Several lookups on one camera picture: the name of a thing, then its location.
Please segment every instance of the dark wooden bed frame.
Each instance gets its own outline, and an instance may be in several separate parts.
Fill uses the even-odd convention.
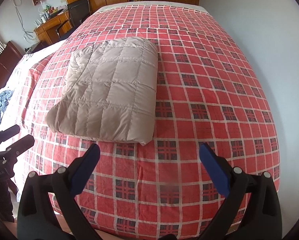
[[[22,58],[22,54],[16,49],[13,43],[9,41],[6,48],[0,54],[0,89],[3,88],[17,63]]]

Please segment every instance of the white wall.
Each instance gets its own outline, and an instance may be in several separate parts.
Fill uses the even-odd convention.
[[[43,4],[54,7],[62,6],[61,0],[42,0]],[[20,4],[19,0],[15,0],[16,5]],[[32,32],[35,29],[34,21],[40,19],[38,9],[42,11],[41,4],[34,6],[32,0],[21,0],[18,10],[23,18],[24,28],[26,31]],[[24,32],[17,18],[16,10],[12,0],[4,0],[0,6],[0,39],[3,43],[12,41],[16,47],[24,53],[24,48],[28,48],[37,41],[30,43],[24,40]]]
[[[241,48],[269,101],[280,147],[286,233],[299,218],[299,6],[295,0],[200,0]]]

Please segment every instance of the chair backrest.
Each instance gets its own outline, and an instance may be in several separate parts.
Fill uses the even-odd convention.
[[[88,0],[77,0],[67,5],[69,21],[73,27],[80,25],[80,20],[90,13]]]

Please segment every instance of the black office chair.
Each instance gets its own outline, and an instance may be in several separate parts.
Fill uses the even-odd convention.
[[[67,39],[91,15],[88,0],[77,0],[68,4],[67,8],[69,20],[63,22],[56,29],[60,41]],[[59,30],[68,21],[71,23],[73,28],[71,28],[67,33],[61,36]]]

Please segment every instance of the blue gripper pad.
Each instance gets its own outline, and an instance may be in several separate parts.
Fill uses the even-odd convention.
[[[222,170],[221,166],[217,163],[216,154],[208,149],[204,144],[200,146],[200,160],[204,165],[208,175],[214,183],[219,194],[227,197],[230,193],[230,182],[226,173]]]
[[[72,197],[82,193],[86,183],[91,177],[91,174],[100,158],[99,146],[97,144],[93,144],[80,158],[82,158],[82,162],[70,181],[70,195]]]

